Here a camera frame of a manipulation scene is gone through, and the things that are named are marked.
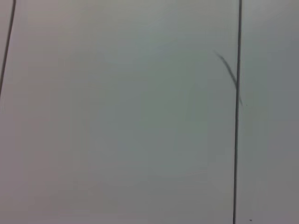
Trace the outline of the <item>thin dark strand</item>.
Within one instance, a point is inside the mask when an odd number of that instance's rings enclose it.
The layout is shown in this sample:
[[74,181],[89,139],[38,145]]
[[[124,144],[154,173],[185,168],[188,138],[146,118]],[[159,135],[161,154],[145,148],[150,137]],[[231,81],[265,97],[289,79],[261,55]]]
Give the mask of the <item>thin dark strand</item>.
[[233,82],[233,84],[234,84],[234,86],[235,86],[235,89],[237,90],[237,79],[236,79],[236,76],[233,74],[232,69],[231,69],[229,63],[228,63],[228,62],[226,61],[226,59],[225,59],[222,55],[220,55],[217,51],[214,50],[214,53],[216,54],[216,56],[222,61],[222,63],[223,63],[224,66],[226,67],[227,72],[228,72],[228,74],[229,74],[229,76],[230,76],[230,78],[231,78],[231,80],[232,80],[232,82]]

